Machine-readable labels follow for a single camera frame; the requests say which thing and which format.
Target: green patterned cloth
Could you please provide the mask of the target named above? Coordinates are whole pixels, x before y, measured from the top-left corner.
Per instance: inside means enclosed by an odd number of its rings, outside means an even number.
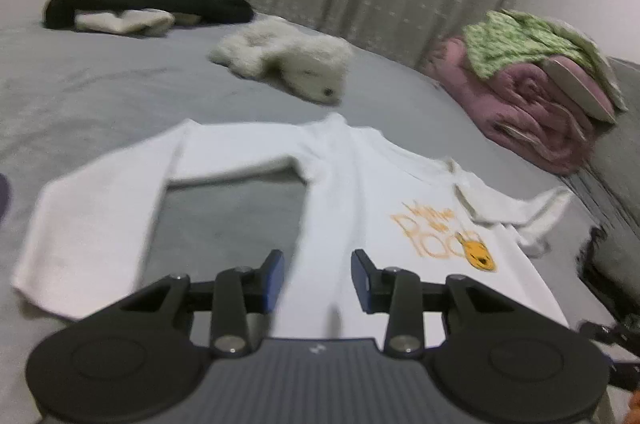
[[[556,54],[570,58],[594,75],[590,56],[557,35],[549,22],[511,10],[491,10],[486,16],[485,22],[464,28],[467,55],[480,78],[488,79],[514,62],[537,62]]]

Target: pooh bear face graphic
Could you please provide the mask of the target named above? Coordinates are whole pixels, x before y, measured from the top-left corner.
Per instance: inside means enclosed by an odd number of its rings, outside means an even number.
[[[456,240],[462,245],[466,260],[472,266],[479,270],[495,271],[494,259],[482,241],[466,239],[459,232],[456,233]]]

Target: metal screw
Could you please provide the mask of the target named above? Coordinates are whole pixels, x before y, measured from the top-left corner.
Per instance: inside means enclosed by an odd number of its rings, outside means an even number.
[[[220,352],[237,354],[238,352],[242,352],[246,346],[246,341],[239,336],[222,336],[215,340],[213,346],[219,349]]]
[[[414,336],[395,336],[389,340],[389,345],[403,354],[410,354],[420,348],[420,341]]]

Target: gray bed sheet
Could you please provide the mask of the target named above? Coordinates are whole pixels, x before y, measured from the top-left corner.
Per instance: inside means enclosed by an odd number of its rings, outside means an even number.
[[[36,195],[46,182],[105,152],[185,118],[302,123],[338,111],[351,125],[380,129],[412,152],[453,157],[514,197],[559,184],[485,139],[430,79],[369,52],[356,49],[344,99],[335,107],[304,102],[277,82],[242,80],[206,57],[236,28],[172,30],[159,39],[49,31],[36,23],[0,30],[0,171],[14,194],[0,225],[0,422],[37,419],[24,361],[64,324],[28,306],[10,286]],[[142,282],[176,271],[212,279],[227,267],[259,264],[271,248],[290,261],[304,192],[292,173],[169,191]],[[574,201],[549,234],[549,251],[534,260],[572,325],[584,318],[612,321],[575,274],[590,225],[588,211]],[[196,325],[197,339],[205,326]]]

